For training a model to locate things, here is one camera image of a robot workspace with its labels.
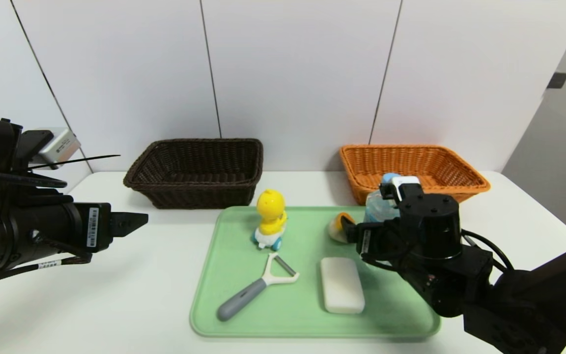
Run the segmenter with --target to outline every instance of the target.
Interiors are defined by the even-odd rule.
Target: orange wicker basket
[[[340,148],[358,204],[379,188],[384,173],[417,176],[426,193],[449,194],[458,202],[490,189],[488,181],[454,151],[436,145],[347,145]]]

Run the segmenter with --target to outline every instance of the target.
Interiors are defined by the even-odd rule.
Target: vegetable peeler
[[[291,276],[274,276],[270,273],[270,268],[272,266],[272,260],[276,259],[277,262],[289,273]],[[237,312],[240,312],[250,301],[256,298],[259,293],[263,291],[268,285],[272,284],[291,284],[298,280],[300,274],[296,273],[289,265],[287,265],[279,254],[274,252],[268,255],[268,261],[265,264],[265,271],[261,278],[255,280],[252,284],[245,287],[232,298],[229,298],[222,306],[218,308],[218,319],[220,321],[228,321],[230,318],[235,316]]]

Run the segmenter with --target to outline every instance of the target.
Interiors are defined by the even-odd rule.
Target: yellow toy duck
[[[261,223],[253,233],[252,241],[260,249],[270,247],[272,251],[278,251],[287,222],[283,195],[276,190],[265,190],[256,202],[256,210],[261,215]]]

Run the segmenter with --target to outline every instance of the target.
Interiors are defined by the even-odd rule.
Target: sponge
[[[348,213],[339,213],[335,217],[335,219],[333,219],[329,222],[329,225],[327,226],[327,233],[329,234],[330,238],[332,238],[332,239],[334,239],[338,242],[348,243],[346,241],[346,233],[344,233],[344,228],[342,227],[342,218],[343,217],[348,219],[353,224],[355,224],[355,220],[353,220],[351,215],[348,215]]]
[[[328,257],[320,261],[324,307],[334,314],[359,314],[364,310],[364,292],[355,262]]]

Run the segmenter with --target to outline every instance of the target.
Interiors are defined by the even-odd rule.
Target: wicker basket
[[[263,145],[257,139],[157,141],[135,161],[124,185],[159,209],[247,206],[262,164]]]
[[[426,193],[449,194],[458,202],[490,184],[455,152],[436,145],[347,145],[340,148],[348,182],[358,204],[377,190],[384,173],[417,176]]]

